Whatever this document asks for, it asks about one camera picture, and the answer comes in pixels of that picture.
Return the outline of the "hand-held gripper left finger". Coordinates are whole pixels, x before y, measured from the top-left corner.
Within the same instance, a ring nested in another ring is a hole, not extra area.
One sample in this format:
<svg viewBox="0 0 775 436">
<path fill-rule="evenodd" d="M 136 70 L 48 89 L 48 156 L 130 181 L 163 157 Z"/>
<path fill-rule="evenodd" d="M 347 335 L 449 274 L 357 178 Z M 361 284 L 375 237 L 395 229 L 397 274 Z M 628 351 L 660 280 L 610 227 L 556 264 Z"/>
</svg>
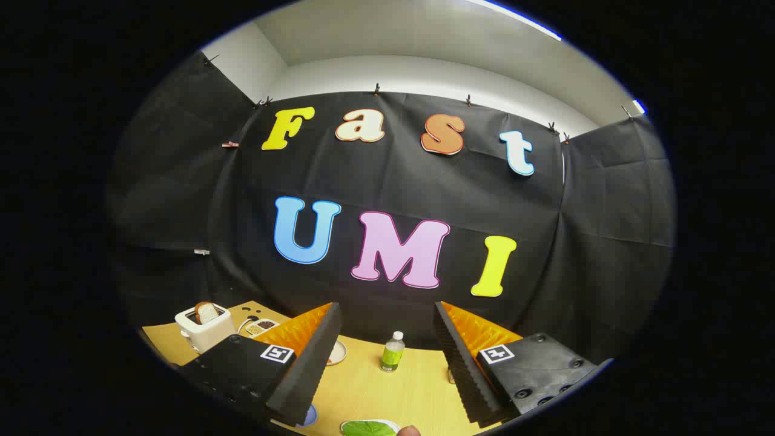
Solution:
<svg viewBox="0 0 775 436">
<path fill-rule="evenodd" d="M 245 417 L 302 424 L 342 324 L 340 304 L 330 302 L 254 339 L 229 335 L 179 372 Z"/>
</svg>

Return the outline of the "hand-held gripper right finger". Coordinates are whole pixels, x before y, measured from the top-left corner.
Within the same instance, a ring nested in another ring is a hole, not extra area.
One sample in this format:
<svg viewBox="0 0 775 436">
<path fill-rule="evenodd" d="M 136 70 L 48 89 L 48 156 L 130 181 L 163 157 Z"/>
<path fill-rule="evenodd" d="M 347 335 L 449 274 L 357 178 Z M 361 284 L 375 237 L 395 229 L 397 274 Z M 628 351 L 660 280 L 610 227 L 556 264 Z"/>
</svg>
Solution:
<svg viewBox="0 0 775 436">
<path fill-rule="evenodd" d="M 598 365 L 548 334 L 526 337 L 446 302 L 434 330 L 471 423 L 480 428 L 531 417 L 590 383 Z"/>
</svg>

